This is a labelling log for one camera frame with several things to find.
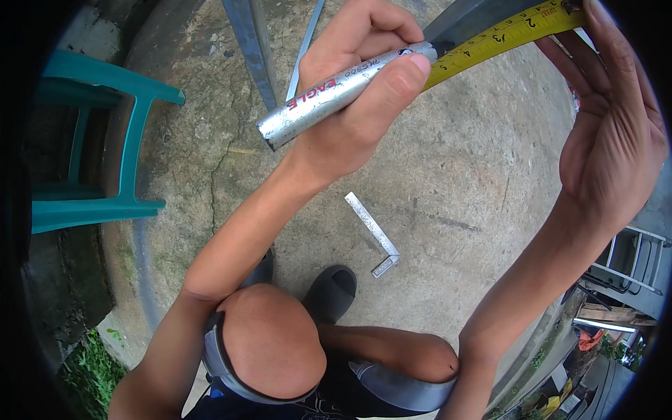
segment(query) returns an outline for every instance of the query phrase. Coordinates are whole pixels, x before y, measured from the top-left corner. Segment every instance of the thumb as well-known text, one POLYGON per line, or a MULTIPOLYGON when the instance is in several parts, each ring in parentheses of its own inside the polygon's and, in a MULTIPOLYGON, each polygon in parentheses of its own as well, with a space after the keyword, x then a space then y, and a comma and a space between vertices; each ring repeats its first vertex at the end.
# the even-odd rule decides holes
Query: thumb
POLYGON ((344 121, 348 126, 362 127, 366 136, 377 142, 420 94, 430 71, 429 60, 422 54, 408 54, 390 61, 344 109, 344 121))

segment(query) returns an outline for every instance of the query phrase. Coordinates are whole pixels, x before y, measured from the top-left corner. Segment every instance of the marker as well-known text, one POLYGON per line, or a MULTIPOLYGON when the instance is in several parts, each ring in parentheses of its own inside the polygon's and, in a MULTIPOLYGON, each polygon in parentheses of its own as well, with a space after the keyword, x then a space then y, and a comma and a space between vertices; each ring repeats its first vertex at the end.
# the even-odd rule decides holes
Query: marker
POLYGON ((414 52, 434 64, 454 46, 451 42, 418 42, 371 58, 299 93, 257 121, 257 129, 273 151, 357 99, 387 63, 414 52))

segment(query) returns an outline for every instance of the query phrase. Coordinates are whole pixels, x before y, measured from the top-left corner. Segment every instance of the metal ladder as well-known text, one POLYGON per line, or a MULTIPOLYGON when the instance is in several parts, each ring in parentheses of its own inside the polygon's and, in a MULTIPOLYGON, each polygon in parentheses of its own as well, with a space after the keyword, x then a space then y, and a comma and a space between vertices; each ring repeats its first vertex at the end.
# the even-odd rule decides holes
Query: metal ladder
POLYGON ((632 262, 632 269, 630 270, 630 273, 625 274, 621 273, 620 271, 616 271, 613 268, 610 267, 612 264, 612 258, 614 256, 614 248, 616 247, 616 236, 613 237, 613 239, 610 242, 609 245, 609 255, 607 256, 607 263, 606 265, 598 264, 598 263, 593 263, 592 266, 596 268, 603 269, 611 274, 614 274, 615 276, 618 276, 624 280, 628 280, 632 283, 639 284, 643 288, 649 289, 651 292, 654 292, 655 294, 662 296, 663 293, 654 287, 654 284, 656 282, 656 279, 658 277, 658 271, 661 266, 661 258, 663 256, 663 248, 667 247, 672 247, 672 240, 662 237, 660 235, 656 235, 654 233, 648 232, 643 229, 636 228, 634 226, 626 226, 625 229, 623 230, 632 230, 637 233, 637 244, 635 246, 635 254, 634 254, 634 261, 632 262), (643 281, 637 280, 636 278, 633 278, 635 270, 637 268, 637 263, 640 257, 640 251, 642 249, 642 241, 648 241, 651 243, 651 246, 656 245, 657 250, 656 250, 656 255, 653 260, 653 271, 651 272, 651 275, 649 276, 648 283, 645 283, 643 281))

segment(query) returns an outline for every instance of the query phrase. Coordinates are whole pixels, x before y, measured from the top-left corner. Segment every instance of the yellow object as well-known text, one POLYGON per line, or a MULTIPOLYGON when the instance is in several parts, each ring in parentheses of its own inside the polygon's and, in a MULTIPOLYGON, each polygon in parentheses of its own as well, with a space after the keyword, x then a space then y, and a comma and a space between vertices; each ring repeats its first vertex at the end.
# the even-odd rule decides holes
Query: yellow object
POLYGON ((567 378, 567 383, 562 388, 562 394, 560 395, 560 401, 564 401, 567 398, 567 395, 572 391, 572 378, 567 378))
POLYGON ((585 22, 583 11, 567 13, 560 6, 560 0, 540 3, 499 22, 439 58, 431 66, 423 91, 502 52, 545 36, 578 28, 585 22))
POLYGON ((548 399, 548 403, 544 405, 541 409, 542 418, 546 420, 550 417, 551 414, 555 413, 555 410, 560 406, 560 397, 552 396, 548 399))

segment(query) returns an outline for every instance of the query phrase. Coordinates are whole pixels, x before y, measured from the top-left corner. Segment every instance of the fingernail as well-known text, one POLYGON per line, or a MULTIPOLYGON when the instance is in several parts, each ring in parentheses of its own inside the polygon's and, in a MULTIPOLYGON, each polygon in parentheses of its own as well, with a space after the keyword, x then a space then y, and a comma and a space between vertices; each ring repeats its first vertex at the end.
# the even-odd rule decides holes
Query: fingernail
POLYGON ((413 61, 415 65, 418 66, 423 73, 425 73, 425 76, 429 76, 429 72, 431 71, 431 64, 429 63, 429 59, 427 59, 427 57, 423 56, 422 54, 413 54, 411 56, 411 61, 413 61))
POLYGON ((601 24, 608 24, 612 18, 599 0, 590 0, 591 15, 601 24))

